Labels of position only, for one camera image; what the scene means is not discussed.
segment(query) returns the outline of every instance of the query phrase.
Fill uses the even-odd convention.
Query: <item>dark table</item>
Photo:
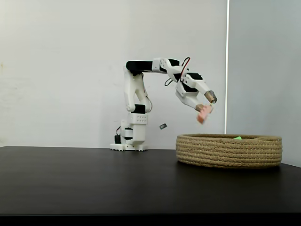
[[[180,163],[174,150],[0,148],[0,221],[141,215],[149,219],[141,224],[157,216],[160,224],[284,217],[291,224],[300,213],[301,169],[285,164],[214,169]]]

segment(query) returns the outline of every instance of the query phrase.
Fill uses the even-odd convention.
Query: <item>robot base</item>
[[[148,150],[147,145],[128,145],[128,144],[111,144],[110,149],[114,151],[139,151],[144,152]]]

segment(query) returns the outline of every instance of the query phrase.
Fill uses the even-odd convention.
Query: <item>cable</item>
[[[190,57],[185,58],[185,60],[184,60],[183,63],[182,63],[182,67],[183,67],[183,65],[184,65],[184,63],[185,63],[185,61],[186,61],[187,59],[190,59]]]
[[[185,66],[183,67],[183,69],[182,69],[182,71],[181,71],[181,76],[180,76],[180,78],[182,77],[182,75],[183,75],[183,72],[184,72],[184,70],[185,70],[185,68],[186,68],[187,64],[188,64],[188,63],[189,63],[189,61],[190,61],[190,57],[187,57],[187,58],[185,58],[185,60],[184,60],[184,61],[183,61],[183,63],[182,63],[182,66],[183,66],[184,62],[186,61],[186,59],[188,59],[188,61],[186,62]]]
[[[146,98],[148,98],[148,100],[150,101],[151,107],[150,107],[150,111],[149,111],[149,112],[151,112],[151,110],[152,110],[152,102],[151,102],[151,100],[149,99],[149,97],[146,97]]]
[[[144,80],[143,79],[144,79],[144,75],[142,75],[142,82],[143,82],[143,90],[145,92],[145,86],[144,86]],[[152,102],[151,102],[151,100],[149,99],[148,96],[146,96],[146,98],[148,98],[148,100],[150,101],[151,107],[150,107],[150,111],[149,112],[151,112],[151,110],[152,110]]]
[[[164,83],[165,86],[169,86],[173,81],[171,80],[168,84],[166,84],[171,78],[167,79],[166,82]]]
[[[120,135],[120,133],[119,133],[119,134],[117,133],[117,131],[118,131],[120,128],[121,128],[121,126],[119,126],[119,127],[117,128],[117,130],[116,130],[116,134],[117,134],[117,135]]]

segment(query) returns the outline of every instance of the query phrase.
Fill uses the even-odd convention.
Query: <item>robotic arm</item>
[[[146,113],[151,111],[151,102],[143,83],[143,73],[168,74],[169,78],[177,83],[175,89],[179,100],[199,112],[204,108],[197,99],[199,92],[211,104],[217,101],[214,92],[206,85],[203,77],[198,73],[190,72],[186,67],[189,61],[190,57],[186,58],[182,65],[178,60],[166,58],[155,58],[153,61],[127,62],[124,66],[124,94],[127,111],[130,113],[127,120],[121,121],[120,134],[115,136],[115,143],[111,144],[112,150],[147,150],[147,146],[143,143],[148,121]],[[140,101],[139,105],[134,103],[135,94]]]
[[[214,104],[217,101],[217,98],[214,92],[207,86],[201,75],[198,73],[192,73],[188,68],[185,67],[189,61],[190,58],[185,65],[182,64],[181,66],[178,60],[166,58],[155,58],[153,61],[128,61],[125,70],[129,70],[129,73],[132,74],[132,78],[134,80],[138,80],[139,83],[142,82],[142,85],[143,73],[168,74],[169,78],[177,83],[176,96],[179,98],[179,100],[183,104],[200,111],[203,105],[200,105],[197,99],[199,92],[204,95],[211,104]],[[134,95],[132,90],[133,86],[130,84],[127,85],[129,81],[131,81],[129,78],[126,79],[125,96],[127,109],[133,111],[135,109]],[[137,96],[139,98],[141,92],[139,92],[139,89],[137,91]],[[144,99],[141,97],[142,100],[140,98],[139,100],[147,106],[148,99],[146,91],[145,95],[146,96]]]

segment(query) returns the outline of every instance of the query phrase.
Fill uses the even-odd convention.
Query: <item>rope basket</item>
[[[219,168],[268,168],[282,159],[282,138],[256,135],[186,134],[176,141],[180,162]]]

